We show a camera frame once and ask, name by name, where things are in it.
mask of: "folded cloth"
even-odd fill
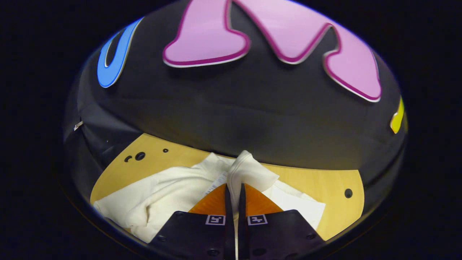
[[[227,183],[233,213],[237,216],[241,183],[247,183],[273,200],[283,210],[298,210],[316,228],[324,203],[278,181],[247,151],[236,159],[211,153],[201,163],[172,167],[136,181],[94,203],[104,216],[149,243],[177,211],[189,211],[211,189]]]

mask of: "white cloth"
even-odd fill
[[[283,210],[298,210],[316,229],[325,204],[278,181],[278,177],[247,151],[236,159],[211,153],[191,168],[172,167],[138,180],[96,201],[94,207],[104,217],[130,228],[134,236],[149,243],[175,211],[189,211],[207,191],[226,180],[235,216],[241,183],[247,183]]]

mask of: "metal clip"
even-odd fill
[[[75,126],[74,126],[74,131],[77,130],[81,125],[83,125],[84,122],[83,121],[80,121],[78,122]]]

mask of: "black background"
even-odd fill
[[[86,221],[60,190],[65,97],[113,33],[169,1],[12,1],[4,22],[6,196],[2,259],[138,259]],[[387,215],[328,259],[461,257],[458,1],[303,1],[365,40],[400,83],[409,119]]]

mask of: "wooden surface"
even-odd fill
[[[144,159],[135,156],[144,152]],[[172,143],[148,134],[143,134],[122,151],[97,180],[90,202],[100,200],[109,194],[138,180],[170,167],[191,167],[209,155],[209,152]],[[302,191],[319,202],[326,204],[318,234],[325,240],[340,233],[362,214],[364,190],[358,170],[330,171],[262,164],[280,176],[279,180]],[[353,196],[345,197],[345,190],[351,189]]]

